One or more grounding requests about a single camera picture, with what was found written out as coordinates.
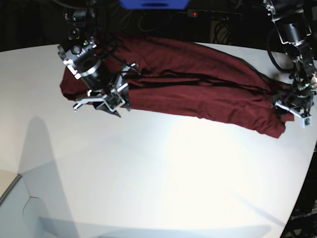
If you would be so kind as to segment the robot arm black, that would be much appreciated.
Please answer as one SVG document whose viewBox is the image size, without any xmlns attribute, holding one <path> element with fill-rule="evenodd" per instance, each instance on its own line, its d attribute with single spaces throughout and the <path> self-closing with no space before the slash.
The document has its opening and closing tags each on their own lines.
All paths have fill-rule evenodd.
<svg viewBox="0 0 317 238">
<path fill-rule="evenodd" d="M 307 38 L 312 35 L 305 17 L 302 0 L 264 0 L 263 6 L 268 11 L 274 29 L 268 35 L 267 52 L 275 67 L 288 73 L 293 80 L 292 86 L 283 96 L 277 96 L 273 106 L 292 113 L 308 125 L 310 111 L 314 105 L 317 88 L 317 68 L 314 65 L 314 53 Z M 272 56 L 269 42 L 276 32 L 285 54 L 292 62 L 291 69 L 281 68 Z"/>
<path fill-rule="evenodd" d="M 81 80 L 88 91 L 75 99 L 74 111 L 83 105 L 119 116 L 118 108 L 130 111 L 129 84 L 125 75 L 140 75 L 137 64 L 128 63 L 115 55 L 119 39 L 102 39 L 106 27 L 101 24 L 98 1 L 83 0 L 79 4 L 57 0 L 64 7 L 67 41 L 58 45 L 58 56 L 76 80 Z"/>
</svg>

